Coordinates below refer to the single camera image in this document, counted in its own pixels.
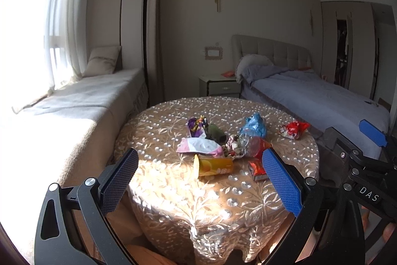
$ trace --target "beige blanket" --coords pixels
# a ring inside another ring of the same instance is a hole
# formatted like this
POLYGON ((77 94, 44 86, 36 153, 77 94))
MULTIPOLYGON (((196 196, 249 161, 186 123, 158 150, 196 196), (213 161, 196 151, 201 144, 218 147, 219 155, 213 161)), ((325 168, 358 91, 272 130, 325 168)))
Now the beige blanket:
POLYGON ((98 176, 112 156, 126 118, 145 109, 147 100, 143 70, 124 70, 57 90, 3 127, 0 220, 31 264, 48 186, 52 182, 75 186, 98 176))

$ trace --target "blue plastic bag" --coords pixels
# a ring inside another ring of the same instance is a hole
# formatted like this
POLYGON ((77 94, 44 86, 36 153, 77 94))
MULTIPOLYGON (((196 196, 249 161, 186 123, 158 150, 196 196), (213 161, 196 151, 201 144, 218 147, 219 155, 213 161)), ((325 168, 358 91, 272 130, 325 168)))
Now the blue plastic bag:
POLYGON ((261 115, 254 113, 251 117, 245 119, 245 125, 240 129, 240 136, 259 136, 265 138, 266 126, 261 115))

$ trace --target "pink snack bag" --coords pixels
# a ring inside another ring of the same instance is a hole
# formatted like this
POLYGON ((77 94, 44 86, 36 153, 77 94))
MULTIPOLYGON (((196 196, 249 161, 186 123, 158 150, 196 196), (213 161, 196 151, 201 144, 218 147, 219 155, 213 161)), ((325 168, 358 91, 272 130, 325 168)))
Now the pink snack bag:
POLYGON ((223 148, 217 142, 202 137, 183 138, 176 151, 178 153, 213 155, 214 157, 224 156, 223 148))

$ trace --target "red object on nightstand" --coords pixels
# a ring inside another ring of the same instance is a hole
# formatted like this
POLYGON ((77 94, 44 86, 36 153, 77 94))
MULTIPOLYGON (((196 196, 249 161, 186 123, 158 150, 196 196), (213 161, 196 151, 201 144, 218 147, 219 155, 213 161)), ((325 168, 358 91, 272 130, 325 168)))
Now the red object on nightstand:
POLYGON ((234 76, 234 71, 227 71, 225 73, 222 73, 221 76, 224 76, 225 78, 230 78, 231 76, 234 76))

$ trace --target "gray pillow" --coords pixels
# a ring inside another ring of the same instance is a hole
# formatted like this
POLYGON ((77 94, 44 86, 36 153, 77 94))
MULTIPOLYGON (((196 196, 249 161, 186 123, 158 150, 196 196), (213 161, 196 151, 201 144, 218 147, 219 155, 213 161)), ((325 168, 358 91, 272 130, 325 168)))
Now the gray pillow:
POLYGON ((236 69, 236 79, 238 83, 241 83, 242 77, 241 74, 245 70, 246 67, 250 65, 274 65, 273 62, 264 55, 259 54, 247 54, 244 55, 237 66, 236 69))
POLYGON ((92 49, 83 77, 111 75, 120 50, 121 46, 104 46, 92 49))

